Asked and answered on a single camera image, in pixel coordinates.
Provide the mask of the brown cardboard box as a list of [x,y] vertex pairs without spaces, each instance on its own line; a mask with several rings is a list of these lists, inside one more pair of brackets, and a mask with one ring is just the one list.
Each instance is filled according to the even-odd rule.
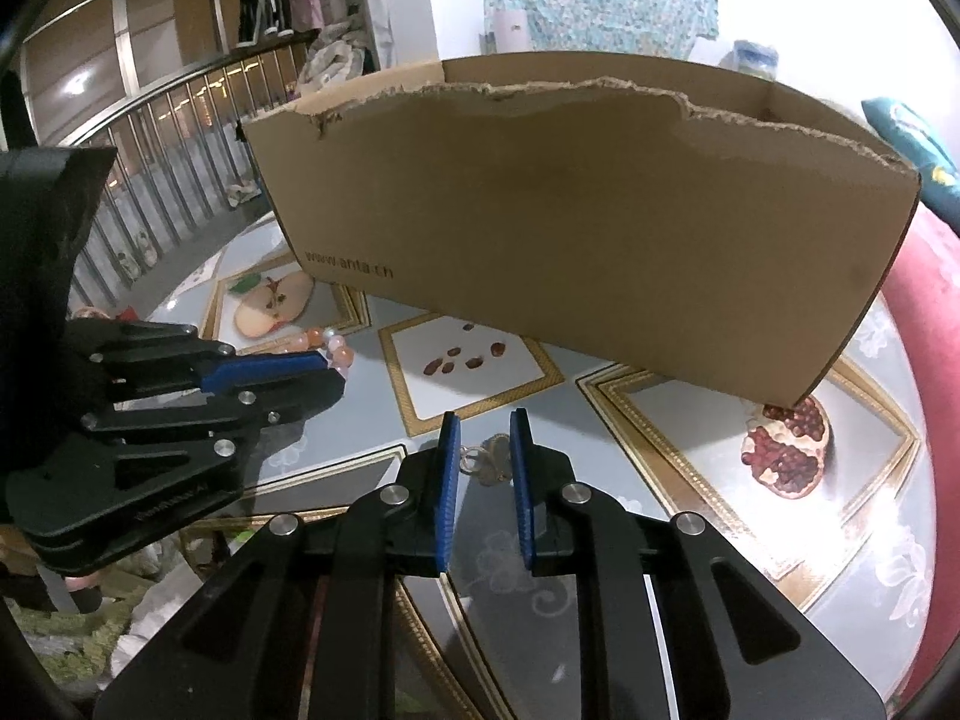
[[644,55],[404,65],[244,133],[314,277],[778,406],[850,343],[921,187],[807,94]]

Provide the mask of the metal balcony railing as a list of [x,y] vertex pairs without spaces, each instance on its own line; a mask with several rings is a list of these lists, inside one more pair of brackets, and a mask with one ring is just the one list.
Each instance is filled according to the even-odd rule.
[[293,98],[312,40],[270,39],[194,65],[67,138],[116,151],[76,257],[71,304],[127,304],[184,247],[265,206],[244,126]]

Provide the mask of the blue water jug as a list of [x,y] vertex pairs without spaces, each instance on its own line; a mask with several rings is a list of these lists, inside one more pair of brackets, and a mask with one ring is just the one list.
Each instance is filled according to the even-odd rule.
[[779,54],[775,49],[752,41],[736,41],[719,62],[719,66],[726,70],[740,71],[765,80],[776,78],[778,65]]

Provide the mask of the blue patterned pillow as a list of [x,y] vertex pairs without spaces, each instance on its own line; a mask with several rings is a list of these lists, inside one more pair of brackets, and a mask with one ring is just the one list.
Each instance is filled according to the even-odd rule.
[[864,99],[862,112],[878,136],[916,167],[921,176],[921,202],[942,223],[960,232],[958,166],[928,122],[895,99]]

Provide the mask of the white cylindrical appliance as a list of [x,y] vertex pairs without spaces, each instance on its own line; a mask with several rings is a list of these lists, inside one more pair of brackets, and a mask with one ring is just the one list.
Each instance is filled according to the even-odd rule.
[[530,50],[529,21],[524,10],[494,10],[491,15],[496,54],[523,54]]

